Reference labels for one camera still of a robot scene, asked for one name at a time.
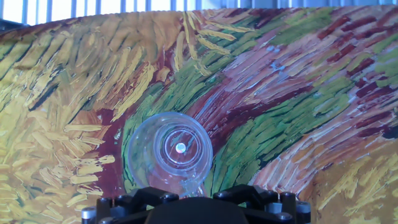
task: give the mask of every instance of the painting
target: painting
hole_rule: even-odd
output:
[[[133,12],[0,36],[1,222],[80,222],[137,188],[134,130],[176,111],[211,139],[208,196],[255,184],[309,201],[314,223],[398,223],[398,7]]]

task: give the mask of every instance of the red brushstroke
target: red brushstroke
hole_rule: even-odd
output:
[[[235,9],[235,10],[233,10],[230,14],[228,14],[228,15],[225,16],[225,17],[235,17],[235,16],[237,16],[237,15],[240,15],[240,14],[246,12],[247,10],[249,10],[249,9],[248,9],[248,8],[239,8],[239,9]]]
[[[389,86],[385,86],[385,87],[381,88],[380,90],[376,90],[374,93],[372,93],[371,95],[367,96],[363,100],[359,101],[358,104],[359,105],[364,104],[365,102],[372,101],[372,100],[374,100],[376,98],[379,98],[380,96],[390,94],[393,91],[394,90],[392,88],[390,88]]]
[[[364,17],[362,19],[358,19],[357,21],[352,22],[351,24],[348,24],[347,26],[344,26],[343,28],[341,28],[341,30],[346,32],[361,26],[365,26],[366,24],[369,24],[374,21],[376,21],[376,18],[374,16]]]
[[[218,128],[217,132],[211,134],[210,136],[211,143],[213,145],[213,154],[216,154],[226,144],[226,140],[237,127],[245,124],[249,119],[258,117],[265,111],[285,102],[286,100],[292,99],[299,94],[309,92],[312,89],[313,86],[309,85],[291,91],[290,93],[267,103],[246,105],[232,109],[228,114],[222,116],[225,119],[222,119],[217,124],[220,128]]]
[[[365,137],[372,136],[374,134],[385,133],[388,130],[389,130],[389,127],[387,125],[383,125],[378,128],[368,128],[368,129],[365,129],[365,130],[361,131],[360,133],[358,133],[358,137],[365,138]]]
[[[377,84],[376,84],[376,82],[373,82],[373,83],[365,86],[364,88],[358,90],[356,92],[356,95],[359,98],[362,98],[362,97],[366,96],[366,94],[368,94],[368,93],[372,92],[373,90],[375,90],[376,88],[377,88]]]
[[[330,25],[330,27],[328,27],[326,30],[322,31],[320,34],[318,34],[318,38],[323,40],[326,36],[328,36],[333,31],[335,31],[335,29],[337,29],[338,27],[342,26],[343,24],[345,24],[346,22],[348,22],[350,20],[351,19],[347,16],[343,16],[343,17],[339,18],[337,21],[332,23],[332,25]]]
[[[355,83],[355,85],[356,85],[358,88],[362,88],[362,87],[365,86],[366,84],[367,84],[367,82],[366,82],[363,78],[359,79],[359,81]]]
[[[260,18],[262,18],[258,23],[256,23],[254,25],[254,28],[260,29],[261,27],[265,26],[269,21],[271,21],[275,16],[278,16],[285,10],[286,9],[268,9],[268,10],[257,9],[257,10],[253,10],[251,12],[251,14],[258,15]]]
[[[367,30],[365,32],[362,32],[360,34],[355,35],[354,38],[357,39],[357,40],[365,39],[365,38],[371,37],[373,34],[384,32],[386,30],[388,30],[389,32],[395,32],[397,27],[398,27],[397,23],[395,23],[392,26],[375,27],[375,28],[369,29],[369,30]]]
[[[388,37],[388,35],[386,35],[386,34],[384,34],[384,35],[379,35],[379,36],[377,36],[377,37],[375,37],[375,38],[369,40],[368,42],[366,42],[366,43],[364,44],[364,47],[365,47],[365,48],[368,48],[368,47],[372,46],[373,44],[376,44],[376,43],[378,43],[378,42],[384,40],[384,39],[387,38],[387,37]]]
[[[353,32],[346,33],[341,37],[337,38],[331,47],[340,48],[341,46],[343,46],[343,44],[347,43],[347,41],[351,40],[353,36],[354,36]]]
[[[379,27],[383,26],[390,18],[392,18],[396,14],[398,14],[398,7],[395,7],[387,12],[383,17],[381,17],[381,19],[378,20],[376,25]]]
[[[113,155],[115,162],[110,164],[103,164],[103,171],[98,177],[98,186],[103,190],[104,197],[115,197],[117,195],[125,194],[124,187],[119,188],[119,186],[124,186],[123,183],[123,167],[122,167],[122,158],[121,158],[121,144],[123,141],[123,132],[119,139],[115,139],[115,135],[118,131],[122,131],[124,127],[124,123],[126,121],[126,115],[122,115],[118,120],[114,123],[111,123],[113,119],[113,111],[108,109],[101,109],[97,111],[97,115],[101,115],[102,117],[102,125],[108,126],[109,129],[105,133],[103,140],[104,143],[99,145],[98,156],[106,156]]]
[[[354,68],[352,71],[347,71],[347,75],[353,76],[357,74],[358,72],[364,70],[365,68],[368,68],[374,63],[374,60],[371,58],[367,58],[363,60],[356,68]]]
[[[368,125],[370,125],[372,123],[375,123],[376,121],[379,121],[379,120],[381,120],[383,118],[388,117],[390,114],[391,114],[390,111],[386,111],[386,112],[374,115],[374,116],[372,116],[370,118],[366,118],[365,120],[356,123],[355,124],[355,128],[358,129],[358,128],[366,127],[366,126],[368,126]]]
[[[350,53],[352,50],[355,49],[355,46],[352,44],[348,44],[345,48],[343,48],[339,53],[331,56],[326,61],[327,62],[337,62],[339,59]]]

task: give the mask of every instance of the green brushstroke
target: green brushstroke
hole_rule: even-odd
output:
[[[338,64],[330,68],[329,71],[324,76],[322,76],[318,81],[316,81],[313,85],[314,86],[321,85],[325,81],[329,80],[331,77],[334,77],[340,70],[344,69],[350,63],[350,61],[351,59],[349,57],[340,60]]]
[[[297,142],[305,133],[324,125],[349,106],[346,94],[354,87],[341,77],[314,88],[235,129],[213,161],[205,181],[209,194],[246,184],[265,164]]]
[[[393,59],[393,58],[397,58],[397,57],[398,57],[398,48],[394,48],[390,52],[388,52],[388,53],[386,53],[384,55],[380,55],[377,58],[377,62],[386,63],[388,60]]]
[[[316,66],[322,64],[326,59],[330,58],[331,56],[333,56],[333,55],[335,55],[335,54],[337,54],[337,53],[339,53],[339,50],[337,50],[337,49],[331,49],[331,50],[329,50],[324,56],[322,56],[319,60],[317,60],[317,61],[313,64],[313,66],[316,67]]]
[[[386,38],[385,40],[382,40],[378,43],[376,43],[373,47],[373,51],[376,54],[379,54],[382,52],[386,47],[388,47],[393,41],[396,41],[398,39],[398,34],[391,35],[390,37]]]
[[[331,23],[330,12],[332,10],[334,10],[332,7],[316,10],[304,19],[299,20],[294,26],[290,26],[286,30],[283,30],[269,43],[274,45],[288,45],[311,32],[326,27]]]
[[[361,62],[369,57],[372,57],[371,54],[364,52],[364,53],[360,53],[358,56],[356,56],[354,58],[354,60],[347,66],[347,71],[352,71],[354,70],[354,68],[358,67],[359,64],[361,64]]]
[[[252,18],[246,22],[252,23],[253,21],[255,21],[255,19]],[[137,187],[127,166],[128,158],[126,149],[133,132],[138,128],[138,126],[147,118],[162,112],[176,111],[185,113],[189,107],[197,101],[197,99],[202,97],[223,79],[222,76],[215,74],[230,64],[236,56],[257,45],[255,40],[260,38],[262,34],[265,33],[265,30],[257,30],[255,32],[247,33],[236,33],[231,32],[230,30],[224,30],[224,32],[234,35],[237,39],[232,42],[228,41],[228,44],[224,44],[224,47],[232,52],[231,55],[220,55],[215,50],[209,50],[201,57],[201,63],[207,67],[206,70],[210,75],[204,77],[200,71],[195,68],[198,61],[189,60],[174,74],[174,82],[172,82],[166,90],[161,83],[156,83],[155,85],[150,86],[141,96],[139,100],[140,105],[137,111],[126,121],[123,131],[123,178],[124,187],[127,192]],[[220,42],[225,43],[225,40],[223,39],[209,39],[217,44]],[[203,47],[200,45],[199,49],[202,49],[202,52],[204,52]],[[139,158],[137,155],[133,155],[133,158],[134,161],[137,161],[137,164],[135,164],[136,169],[140,169],[141,163],[139,161],[142,161],[143,158]],[[251,167],[248,170],[254,170],[257,168]],[[138,172],[138,176],[140,175],[144,177],[144,172]]]
[[[390,77],[386,80],[377,80],[376,84],[378,87],[385,87],[388,85],[396,85],[396,84],[398,84],[398,75]]]

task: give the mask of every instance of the yellow brushstroke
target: yellow brushstroke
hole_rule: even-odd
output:
[[[44,148],[52,149],[53,146],[52,146],[51,141],[47,137],[45,137],[44,134],[42,134],[42,133],[40,133],[38,131],[35,131],[35,132],[32,133],[32,136]]]
[[[87,195],[85,195],[85,194],[80,194],[80,195],[74,196],[67,202],[67,207],[71,207],[72,205],[74,205],[78,202],[85,201],[85,200],[87,200]]]
[[[198,30],[198,33],[201,35],[209,35],[212,37],[219,37],[221,39],[225,39],[225,40],[235,40],[236,37],[234,37],[231,34],[225,34],[223,32],[218,32],[218,31],[214,31],[214,30]]]
[[[16,168],[16,167],[22,166],[28,162],[29,162],[29,160],[26,158],[19,159],[19,160],[15,161],[14,163],[12,163],[12,167]]]
[[[358,173],[359,168],[365,165],[365,163],[367,163],[367,161],[369,160],[370,160],[369,157],[364,157],[360,159],[358,162],[354,163],[349,168],[349,171],[345,173],[342,176],[342,178],[340,178],[335,187],[331,191],[329,191],[328,194],[325,196],[325,198],[319,203],[318,210],[322,210],[332,198],[342,193],[346,189],[352,192],[353,191],[352,189],[356,188],[356,184],[358,182],[358,179],[355,178],[354,176]]]
[[[109,80],[105,82],[104,86],[98,93],[97,100],[103,100],[110,93],[112,86],[115,85],[116,82],[120,79],[122,72],[126,67],[127,58],[130,54],[130,51],[131,51],[130,47],[126,47],[125,49],[123,49],[122,54],[118,60],[118,66],[116,70],[112,74],[110,74],[112,76]]]
[[[98,139],[98,138],[91,138],[91,137],[81,137],[80,140],[82,142],[88,143],[88,144],[93,144],[95,146],[99,146],[100,144],[104,143],[104,140]]]
[[[43,177],[44,181],[51,186],[61,187],[62,181],[50,173],[49,168],[44,167],[39,171],[40,175]]]
[[[193,29],[193,30],[196,30],[195,24],[193,23],[193,19],[192,19],[192,14],[193,14],[193,12],[184,12],[184,13],[187,14],[188,22],[189,22],[189,24],[191,25],[192,29]]]
[[[86,143],[84,143],[83,141],[81,141],[80,139],[71,139],[70,142],[77,148],[77,149],[81,149],[82,151],[84,151],[84,153],[90,152],[91,150],[93,150],[93,148],[89,145],[87,145]]]
[[[185,37],[185,32],[181,31],[178,34],[176,40],[177,45],[175,47],[174,64],[175,64],[175,69],[177,69],[177,71],[179,71],[182,68],[184,37]]]
[[[14,149],[15,150],[30,149],[33,147],[36,147],[36,144],[34,142],[20,142],[14,146]]]
[[[66,141],[66,140],[69,140],[69,137],[67,135],[61,134],[61,133],[46,132],[46,133],[44,133],[44,135],[49,140],[53,140],[53,141]]]
[[[137,81],[137,86],[135,87],[135,89],[130,91],[130,93],[127,97],[125,97],[122,103],[118,103],[116,105],[117,112],[114,115],[112,121],[116,121],[117,119],[119,119],[122,114],[142,96],[142,94],[148,87],[149,82],[152,80],[154,72],[155,68],[151,64],[148,63],[144,67],[144,69],[142,70],[142,74]]]
[[[65,132],[69,131],[99,131],[102,129],[100,124],[68,124],[64,127]]]
[[[81,166],[109,164],[114,161],[115,160],[114,160],[113,155],[106,155],[106,156],[100,157],[98,159],[76,159],[75,163],[76,163],[76,166],[81,167]]]
[[[235,31],[235,32],[254,32],[255,31],[252,28],[234,27],[234,26],[231,26],[231,25],[219,24],[219,23],[214,22],[214,21],[206,21],[206,24],[213,25],[213,26],[215,26],[217,28],[220,28],[220,29],[226,29],[226,30]]]
[[[203,44],[205,47],[211,49],[211,50],[216,50],[218,53],[223,54],[223,55],[228,55],[231,52],[223,47],[220,47],[216,44],[213,44],[212,42],[204,39],[201,36],[197,36],[197,39],[199,41],[199,43]]]
[[[83,176],[74,175],[70,178],[70,182],[73,184],[82,184],[82,183],[94,182],[97,180],[98,177],[95,175],[83,175]]]
[[[76,212],[81,212],[83,208],[89,207],[89,205],[76,205],[75,211]]]
[[[206,66],[201,63],[196,63],[193,65],[204,77],[211,75],[211,73],[206,69]]]
[[[196,59],[198,59],[198,54],[195,49],[195,46],[193,45],[193,43],[191,43],[191,40],[190,40],[190,31],[189,31],[189,27],[187,24],[187,15],[185,13],[183,13],[182,16],[183,16],[182,24],[185,29],[185,39],[187,40],[189,52],[191,54],[191,58],[196,60]]]
[[[115,88],[115,93],[119,93],[120,90],[122,89],[123,85],[126,84],[127,80],[133,75],[134,71],[136,70],[138,63],[140,62],[142,58],[142,54],[144,53],[144,50],[142,49],[141,46],[136,47],[137,52],[131,51],[131,53],[134,54],[133,59],[131,60],[129,67],[127,70],[121,75],[120,79],[116,82]]]
[[[79,185],[77,188],[77,192],[81,194],[88,194],[88,195],[98,195],[102,196],[104,192],[100,188],[93,188],[87,185]]]
[[[103,168],[101,166],[92,165],[92,166],[83,166],[77,169],[77,175],[87,175],[94,174],[96,172],[102,172]]]

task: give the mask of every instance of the metal screw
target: metal screw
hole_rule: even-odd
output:
[[[91,219],[96,216],[96,207],[85,207],[81,210],[82,219]]]
[[[311,205],[308,202],[298,201],[296,202],[296,211],[298,213],[310,213]]]
[[[280,220],[290,220],[293,217],[291,216],[291,214],[286,213],[286,212],[281,212],[278,214],[275,214]]]
[[[99,221],[99,224],[112,224],[113,218],[112,217],[105,217]]]

